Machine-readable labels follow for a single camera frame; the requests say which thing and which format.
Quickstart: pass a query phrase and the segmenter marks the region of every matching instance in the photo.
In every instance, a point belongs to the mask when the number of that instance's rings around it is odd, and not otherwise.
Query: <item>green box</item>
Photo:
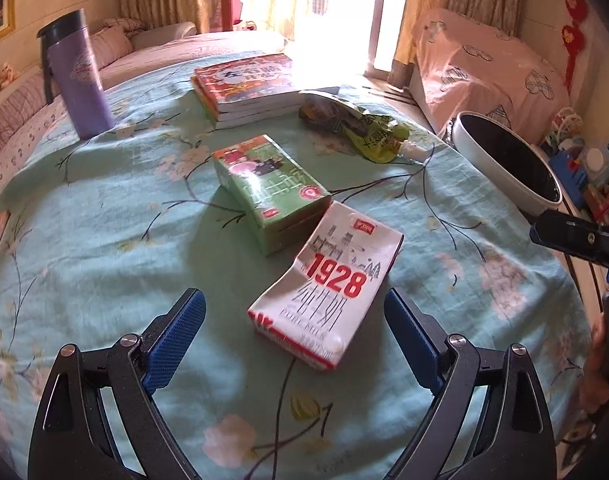
[[[220,183],[248,216],[264,254],[306,239],[331,195],[268,136],[214,152]]]

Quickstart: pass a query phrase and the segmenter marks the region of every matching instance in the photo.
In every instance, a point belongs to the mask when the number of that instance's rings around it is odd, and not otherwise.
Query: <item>human hand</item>
[[[600,314],[591,330],[591,348],[584,365],[584,377],[580,384],[580,406],[587,413],[595,413],[609,400],[609,383],[601,375],[600,368],[606,352],[606,325]]]

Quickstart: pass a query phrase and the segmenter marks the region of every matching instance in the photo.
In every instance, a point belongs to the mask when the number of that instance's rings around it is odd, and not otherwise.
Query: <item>metal screw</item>
[[[129,348],[138,342],[138,336],[136,334],[123,335],[120,338],[120,344],[124,347]]]
[[[449,336],[449,343],[456,347],[464,346],[466,345],[466,338],[460,334],[452,334]]]
[[[60,348],[60,355],[62,357],[69,357],[73,352],[75,352],[75,346],[73,345],[64,345]]]
[[[526,346],[515,343],[511,345],[511,350],[517,355],[526,355]]]

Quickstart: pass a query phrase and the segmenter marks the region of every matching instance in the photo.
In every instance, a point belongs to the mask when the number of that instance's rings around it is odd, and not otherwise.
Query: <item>teddy bear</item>
[[[5,89],[15,79],[19,78],[20,74],[13,69],[13,67],[5,62],[0,66],[0,88]]]

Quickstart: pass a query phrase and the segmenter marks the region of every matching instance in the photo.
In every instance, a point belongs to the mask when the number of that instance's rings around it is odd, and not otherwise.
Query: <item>sofa armrest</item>
[[[169,41],[179,40],[196,34],[196,26],[192,22],[174,23],[166,27],[146,30],[131,37],[134,50],[141,50],[149,46],[158,46]]]

